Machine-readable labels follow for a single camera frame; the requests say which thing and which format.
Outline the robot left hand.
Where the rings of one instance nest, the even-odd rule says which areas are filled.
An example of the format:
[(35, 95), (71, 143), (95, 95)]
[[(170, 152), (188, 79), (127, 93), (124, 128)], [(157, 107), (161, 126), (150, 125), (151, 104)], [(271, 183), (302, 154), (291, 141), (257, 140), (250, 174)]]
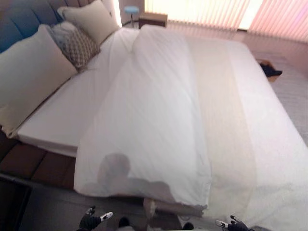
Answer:
[(101, 216), (94, 216), (96, 206), (88, 208), (79, 223), (78, 231), (91, 231), (97, 228), (105, 220), (113, 216), (113, 212), (107, 212)]

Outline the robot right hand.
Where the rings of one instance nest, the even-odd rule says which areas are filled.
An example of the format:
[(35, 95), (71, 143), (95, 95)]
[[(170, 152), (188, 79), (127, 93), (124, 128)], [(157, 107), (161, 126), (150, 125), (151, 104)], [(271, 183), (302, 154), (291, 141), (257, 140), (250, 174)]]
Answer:
[(221, 227), (223, 230), (228, 231), (248, 231), (249, 228), (237, 217), (230, 215), (231, 222), (227, 223), (221, 220), (216, 220), (215, 224)]

